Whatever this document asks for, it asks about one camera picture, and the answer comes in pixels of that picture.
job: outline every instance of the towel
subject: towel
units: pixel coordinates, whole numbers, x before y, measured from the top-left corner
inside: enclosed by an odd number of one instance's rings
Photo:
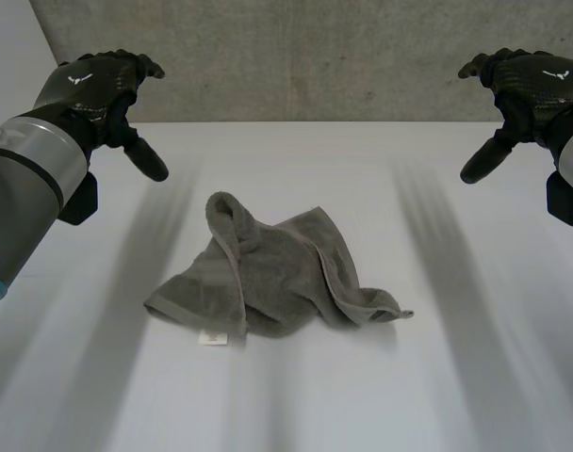
[[[271,337],[318,314],[338,329],[413,315],[386,291],[360,288],[345,240],[319,207],[277,226],[256,221],[228,193],[211,196],[205,210],[211,242],[156,289],[148,309],[203,330]]]

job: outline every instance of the towel label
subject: towel label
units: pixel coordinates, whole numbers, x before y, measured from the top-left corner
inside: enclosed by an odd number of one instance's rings
[[[227,346],[228,333],[201,330],[199,346]]]

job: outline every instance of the gray wall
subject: gray wall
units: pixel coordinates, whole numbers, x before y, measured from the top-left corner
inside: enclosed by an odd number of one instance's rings
[[[58,61],[166,69],[136,121],[490,121],[458,69],[500,47],[573,57],[573,0],[31,0]]]

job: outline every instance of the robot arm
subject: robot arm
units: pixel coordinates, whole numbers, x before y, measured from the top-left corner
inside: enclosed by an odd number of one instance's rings
[[[54,124],[19,117],[0,127],[0,298],[88,172]]]
[[[95,148],[123,146],[151,179],[169,175],[125,118],[149,75],[164,72],[147,56],[83,56],[52,73],[34,110],[0,126],[0,299],[57,218],[79,224],[96,211]]]
[[[467,162],[461,178],[475,184],[517,143],[548,148],[555,168],[547,181],[548,211],[573,226],[573,59],[502,49],[479,54],[458,73],[493,91],[504,124]]]

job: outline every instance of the white tabletop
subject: white tabletop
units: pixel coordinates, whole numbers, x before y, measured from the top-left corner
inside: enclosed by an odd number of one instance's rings
[[[0,452],[573,450],[573,228],[545,209],[548,151],[460,181],[494,127],[142,124],[164,184],[97,152],[99,211],[0,303]],[[228,347],[150,316],[219,190],[265,223],[321,206],[415,316]]]

